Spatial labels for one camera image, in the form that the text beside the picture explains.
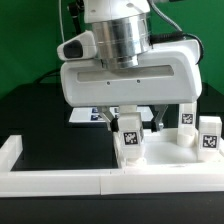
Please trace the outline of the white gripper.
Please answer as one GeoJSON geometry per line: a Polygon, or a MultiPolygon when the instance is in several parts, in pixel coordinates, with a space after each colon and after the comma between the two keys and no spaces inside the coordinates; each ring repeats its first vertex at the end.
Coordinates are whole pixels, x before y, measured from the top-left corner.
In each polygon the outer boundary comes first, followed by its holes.
{"type": "Polygon", "coordinates": [[[159,43],[137,56],[132,68],[109,70],[96,58],[93,33],[86,31],[57,48],[63,61],[60,75],[66,101],[73,107],[94,107],[111,132],[118,119],[108,106],[151,105],[151,131],[164,128],[167,104],[196,101],[201,92],[197,40],[159,43]]]}

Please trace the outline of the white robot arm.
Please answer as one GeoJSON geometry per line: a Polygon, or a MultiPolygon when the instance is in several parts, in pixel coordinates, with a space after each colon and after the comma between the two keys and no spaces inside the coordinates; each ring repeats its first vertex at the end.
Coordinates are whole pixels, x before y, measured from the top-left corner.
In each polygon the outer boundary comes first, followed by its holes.
{"type": "Polygon", "coordinates": [[[71,106],[96,106],[112,124],[110,107],[148,105],[154,109],[151,129],[158,131],[168,105],[197,101],[203,45],[180,28],[151,34],[147,16],[156,1],[83,0],[90,28],[57,48],[71,106]]]}

